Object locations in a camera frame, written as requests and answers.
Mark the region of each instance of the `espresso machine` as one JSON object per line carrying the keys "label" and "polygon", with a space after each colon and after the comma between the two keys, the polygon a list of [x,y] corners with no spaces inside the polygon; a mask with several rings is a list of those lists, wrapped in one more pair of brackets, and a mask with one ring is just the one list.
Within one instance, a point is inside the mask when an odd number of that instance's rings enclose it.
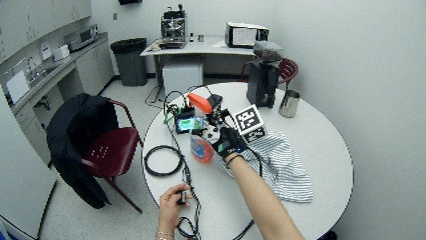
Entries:
{"label": "espresso machine", "polygon": [[161,48],[182,48],[186,43],[186,14],[182,4],[178,4],[178,11],[169,11],[161,17]]}
{"label": "espresso machine", "polygon": [[246,98],[257,107],[274,106],[282,51],[274,42],[254,42],[253,52],[258,60],[250,63]]}

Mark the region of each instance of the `metal cup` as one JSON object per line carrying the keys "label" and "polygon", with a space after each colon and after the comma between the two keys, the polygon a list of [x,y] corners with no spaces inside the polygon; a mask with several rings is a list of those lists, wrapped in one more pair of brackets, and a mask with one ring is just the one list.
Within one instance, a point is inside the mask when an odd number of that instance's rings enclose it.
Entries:
{"label": "metal cup", "polygon": [[285,116],[288,118],[294,117],[300,99],[301,99],[301,95],[298,92],[296,92],[293,90],[285,91],[285,95],[284,95],[281,105],[278,108],[278,113],[282,116]]}

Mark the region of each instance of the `small screen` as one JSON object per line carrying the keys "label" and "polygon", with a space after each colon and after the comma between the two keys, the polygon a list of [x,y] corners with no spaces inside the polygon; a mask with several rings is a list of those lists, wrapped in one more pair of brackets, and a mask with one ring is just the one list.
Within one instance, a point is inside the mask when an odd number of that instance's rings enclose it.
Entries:
{"label": "small screen", "polygon": [[177,120],[178,132],[189,132],[192,129],[202,129],[204,123],[201,117],[189,117]]}

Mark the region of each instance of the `desk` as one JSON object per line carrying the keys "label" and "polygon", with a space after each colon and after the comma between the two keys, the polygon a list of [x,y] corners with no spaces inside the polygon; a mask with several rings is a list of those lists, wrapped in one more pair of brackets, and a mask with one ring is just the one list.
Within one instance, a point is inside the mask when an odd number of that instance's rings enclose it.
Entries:
{"label": "desk", "polygon": [[[246,108],[246,83],[221,83],[209,85],[212,93],[224,97],[222,108],[230,113]],[[206,89],[194,91],[208,96]],[[282,201],[294,223],[306,239],[318,237],[333,227],[340,219],[353,188],[353,165],[348,147],[340,132],[324,114],[304,100],[300,101],[294,118],[285,118],[278,113],[284,91],[277,90],[274,108],[260,108],[260,114],[268,130],[282,132],[290,140],[302,164],[312,177],[314,199],[310,203]],[[172,145],[172,137],[162,124],[162,112],[154,118],[145,136],[142,156],[158,145]],[[189,135],[177,135],[182,154],[192,172],[193,187],[202,205],[200,232],[205,240],[232,239],[236,237],[252,217],[233,178],[214,165],[202,164],[190,155]],[[149,166],[158,171],[172,171],[177,157],[168,151],[156,152],[149,159]],[[168,177],[153,177],[145,172],[152,196],[158,198],[165,190],[181,183],[181,172]],[[182,210],[182,215],[193,219],[196,204]],[[261,234],[256,225],[244,239],[258,240]]]}
{"label": "desk", "polygon": [[178,49],[162,49],[160,51],[146,51],[141,53],[142,57],[154,57],[156,78],[158,86],[162,86],[162,62],[161,56],[165,55],[189,55],[189,54],[232,54],[254,56],[253,49],[246,48],[229,48],[225,44],[222,37],[205,37],[204,42],[188,42],[184,48]]}

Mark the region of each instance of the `orange object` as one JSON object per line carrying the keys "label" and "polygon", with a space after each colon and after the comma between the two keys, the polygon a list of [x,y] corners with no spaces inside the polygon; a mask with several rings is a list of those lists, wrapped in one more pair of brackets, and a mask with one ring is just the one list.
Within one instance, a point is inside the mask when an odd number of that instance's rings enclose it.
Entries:
{"label": "orange object", "polygon": [[212,113],[213,109],[212,109],[212,105],[209,103],[209,101],[198,96],[197,94],[194,93],[188,93],[188,99],[189,99],[189,102],[197,107],[200,108],[200,110],[205,113],[205,114],[209,114]]}

